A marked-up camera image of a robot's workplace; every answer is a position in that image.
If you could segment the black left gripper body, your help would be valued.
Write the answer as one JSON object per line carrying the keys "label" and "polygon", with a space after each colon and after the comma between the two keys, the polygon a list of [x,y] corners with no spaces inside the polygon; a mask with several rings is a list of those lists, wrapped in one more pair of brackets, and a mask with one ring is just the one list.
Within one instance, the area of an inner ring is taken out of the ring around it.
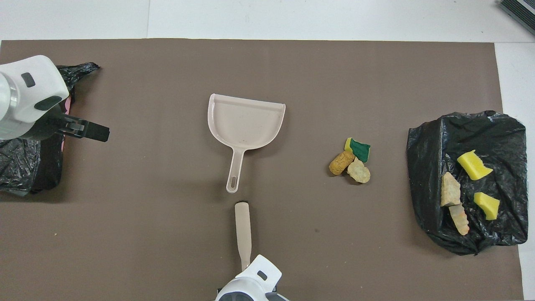
{"label": "black left gripper body", "polygon": [[65,113],[45,114],[25,133],[27,140],[46,140],[53,135],[68,135],[75,138],[86,137],[87,122]]}

